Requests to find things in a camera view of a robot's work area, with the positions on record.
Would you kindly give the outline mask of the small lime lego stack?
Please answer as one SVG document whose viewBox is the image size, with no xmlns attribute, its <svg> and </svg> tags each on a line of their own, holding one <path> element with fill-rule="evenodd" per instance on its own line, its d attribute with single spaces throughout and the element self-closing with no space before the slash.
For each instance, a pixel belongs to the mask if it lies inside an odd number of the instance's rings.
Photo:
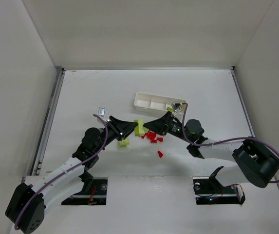
<svg viewBox="0 0 279 234">
<path fill-rule="evenodd" d="M 127 146 L 130 144 L 130 141 L 128 138 L 118 141 L 117 147 L 118 149 L 124 149 L 127 148 Z"/>
</svg>

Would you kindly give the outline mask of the large lime lego stack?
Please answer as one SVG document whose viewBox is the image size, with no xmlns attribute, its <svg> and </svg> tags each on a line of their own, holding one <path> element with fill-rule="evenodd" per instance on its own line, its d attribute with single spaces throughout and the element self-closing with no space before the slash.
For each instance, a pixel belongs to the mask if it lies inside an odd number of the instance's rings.
<svg viewBox="0 0 279 234">
<path fill-rule="evenodd" d="M 134 134 L 136 137 L 144 136 L 148 130 L 144 127 L 144 121 L 142 119 L 135 119 L 135 123 L 137 123 L 137 126 L 134 129 Z"/>
</svg>

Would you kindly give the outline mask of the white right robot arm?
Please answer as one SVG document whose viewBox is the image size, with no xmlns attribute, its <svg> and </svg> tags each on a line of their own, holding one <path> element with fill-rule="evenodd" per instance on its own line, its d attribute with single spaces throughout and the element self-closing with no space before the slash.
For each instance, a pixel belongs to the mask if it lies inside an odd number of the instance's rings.
<svg viewBox="0 0 279 234">
<path fill-rule="evenodd" d="M 186 149 L 195 158 L 229 161 L 230 165 L 222 166 L 214 174 L 223 186 L 250 182 L 265 188 L 279 170 L 279 155 L 254 137 L 218 143 L 204 137 L 198 120 L 179 121 L 171 112 L 143 126 L 161 136 L 170 134 L 186 141 Z"/>
</svg>

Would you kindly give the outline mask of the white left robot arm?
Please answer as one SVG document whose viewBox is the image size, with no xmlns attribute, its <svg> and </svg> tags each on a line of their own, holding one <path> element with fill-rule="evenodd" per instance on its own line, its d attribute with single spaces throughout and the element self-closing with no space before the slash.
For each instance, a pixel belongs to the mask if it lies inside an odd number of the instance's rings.
<svg viewBox="0 0 279 234">
<path fill-rule="evenodd" d="M 34 232 L 51 207 L 81 191 L 92 180 L 88 170 L 98 161 L 99 153 L 112 141 L 126 139 L 138 125 L 112 116 L 98 120 L 104 127 L 87 129 L 78 149 L 60 167 L 35 183 L 22 182 L 15 188 L 5 211 L 15 230 Z"/>
</svg>

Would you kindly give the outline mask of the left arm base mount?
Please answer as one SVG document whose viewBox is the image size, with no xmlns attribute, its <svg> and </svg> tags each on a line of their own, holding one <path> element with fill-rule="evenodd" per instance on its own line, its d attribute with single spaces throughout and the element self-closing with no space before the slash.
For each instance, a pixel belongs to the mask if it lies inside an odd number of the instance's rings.
<svg viewBox="0 0 279 234">
<path fill-rule="evenodd" d="M 80 192 L 62 201 L 63 206 L 103 206 L 107 203 L 108 178 L 93 177 L 85 172 L 79 176 L 84 185 Z"/>
</svg>

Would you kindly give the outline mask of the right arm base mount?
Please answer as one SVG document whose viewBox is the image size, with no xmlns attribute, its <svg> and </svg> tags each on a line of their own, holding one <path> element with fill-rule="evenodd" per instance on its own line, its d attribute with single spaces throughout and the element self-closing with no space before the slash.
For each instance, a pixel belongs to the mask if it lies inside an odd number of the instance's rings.
<svg viewBox="0 0 279 234">
<path fill-rule="evenodd" d="M 193 178 L 193 190 L 197 205 L 242 205 L 245 192 L 240 184 L 223 186 L 216 176 L 223 166 L 218 167 L 210 176 Z"/>
</svg>

